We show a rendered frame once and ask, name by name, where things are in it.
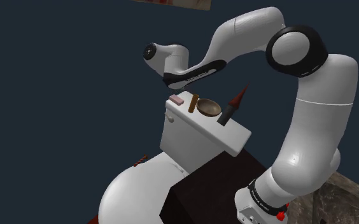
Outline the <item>pink soap bar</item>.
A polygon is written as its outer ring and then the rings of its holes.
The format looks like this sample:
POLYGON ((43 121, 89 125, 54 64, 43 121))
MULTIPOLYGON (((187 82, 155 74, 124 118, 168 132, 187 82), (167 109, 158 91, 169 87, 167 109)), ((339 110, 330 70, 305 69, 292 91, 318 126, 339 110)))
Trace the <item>pink soap bar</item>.
POLYGON ((180 106, 184 103, 184 100, 177 95, 173 94, 169 97, 169 100, 175 103, 176 105, 180 106))

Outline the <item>brown wooden stick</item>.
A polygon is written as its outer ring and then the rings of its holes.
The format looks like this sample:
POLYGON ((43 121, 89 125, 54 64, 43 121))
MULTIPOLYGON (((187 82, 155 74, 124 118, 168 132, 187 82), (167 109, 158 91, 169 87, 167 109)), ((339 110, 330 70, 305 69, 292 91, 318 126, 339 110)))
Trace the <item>brown wooden stick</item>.
POLYGON ((189 107, 188 107, 188 112, 189 112, 189 113, 193 113, 193 112, 194 112, 198 100, 199 100, 199 95, 198 95, 198 94, 194 94, 194 95, 192 96, 192 100, 190 101, 190 105, 189 105, 189 107))

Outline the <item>brown wooden bowl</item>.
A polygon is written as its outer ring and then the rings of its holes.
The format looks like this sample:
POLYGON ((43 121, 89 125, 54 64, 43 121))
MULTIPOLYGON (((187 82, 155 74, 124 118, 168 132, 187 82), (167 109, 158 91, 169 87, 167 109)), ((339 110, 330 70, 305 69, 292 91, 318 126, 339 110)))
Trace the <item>brown wooden bowl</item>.
POLYGON ((202 115, 208 117, 218 116, 222 112, 220 105, 210 99, 199 99, 196 108, 202 115))

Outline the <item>dark red cone brush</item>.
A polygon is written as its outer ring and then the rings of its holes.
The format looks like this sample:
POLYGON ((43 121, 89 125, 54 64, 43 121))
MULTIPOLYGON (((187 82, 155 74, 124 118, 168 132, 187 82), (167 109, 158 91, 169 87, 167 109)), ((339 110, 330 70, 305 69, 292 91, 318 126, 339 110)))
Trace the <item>dark red cone brush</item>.
POLYGON ((237 96, 235 96, 227 104, 227 107, 224 109, 224 111, 220 115, 219 119, 217 119, 217 122, 220 125, 226 126, 227 122, 232 118, 233 114, 239 109, 243 95, 244 95, 245 91, 247 90, 248 86, 249 86, 249 83, 245 86, 245 88, 237 96))

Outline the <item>red brown twisted stick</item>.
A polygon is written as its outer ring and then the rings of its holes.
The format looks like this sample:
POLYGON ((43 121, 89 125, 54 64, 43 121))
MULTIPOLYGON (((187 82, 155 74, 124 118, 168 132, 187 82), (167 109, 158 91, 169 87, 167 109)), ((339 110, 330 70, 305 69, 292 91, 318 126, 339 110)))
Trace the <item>red brown twisted stick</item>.
POLYGON ((142 158, 140 158, 133 166, 136 167, 137 165, 139 165, 140 163, 142 163, 144 160, 146 160, 148 158, 147 155, 143 155, 142 158))

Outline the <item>dark robot stand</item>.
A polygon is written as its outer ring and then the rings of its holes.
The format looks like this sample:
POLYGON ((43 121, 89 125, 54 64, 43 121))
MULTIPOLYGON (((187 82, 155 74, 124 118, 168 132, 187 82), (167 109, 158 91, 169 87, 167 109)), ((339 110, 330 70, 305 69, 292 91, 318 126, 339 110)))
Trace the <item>dark robot stand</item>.
POLYGON ((241 224, 235 193, 265 170, 246 150, 236 157, 224 151, 170 188, 160 219, 164 224, 241 224))

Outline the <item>white toilet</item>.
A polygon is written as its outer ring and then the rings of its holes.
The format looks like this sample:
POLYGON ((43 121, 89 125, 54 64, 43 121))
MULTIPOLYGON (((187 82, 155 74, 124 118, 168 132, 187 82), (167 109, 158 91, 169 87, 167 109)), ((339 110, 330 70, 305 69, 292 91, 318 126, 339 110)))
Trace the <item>white toilet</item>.
POLYGON ((180 106, 165 102, 162 152, 121 172, 107 187, 98 212, 98 224, 163 224, 159 213, 170 187, 222 152, 237 156, 251 132, 230 119, 188 112, 192 94, 177 95, 180 106))

